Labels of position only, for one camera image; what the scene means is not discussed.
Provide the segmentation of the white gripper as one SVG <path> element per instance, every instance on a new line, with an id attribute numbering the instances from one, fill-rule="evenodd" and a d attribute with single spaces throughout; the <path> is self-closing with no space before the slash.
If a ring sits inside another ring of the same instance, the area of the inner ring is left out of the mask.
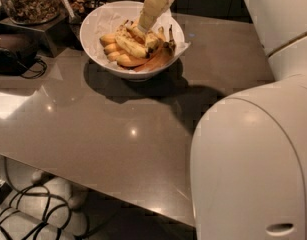
<path id="1" fill-rule="evenodd" d="M 174 0 L 144 0 L 137 28 L 143 33 L 148 32 L 173 2 Z"/>

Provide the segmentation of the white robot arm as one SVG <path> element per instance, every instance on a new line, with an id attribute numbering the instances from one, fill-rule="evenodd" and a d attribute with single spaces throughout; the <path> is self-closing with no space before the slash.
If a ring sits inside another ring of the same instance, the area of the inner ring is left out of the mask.
<path id="1" fill-rule="evenodd" d="M 196 126 L 197 240 L 307 240 L 307 0 L 244 0 L 274 80 Z"/>

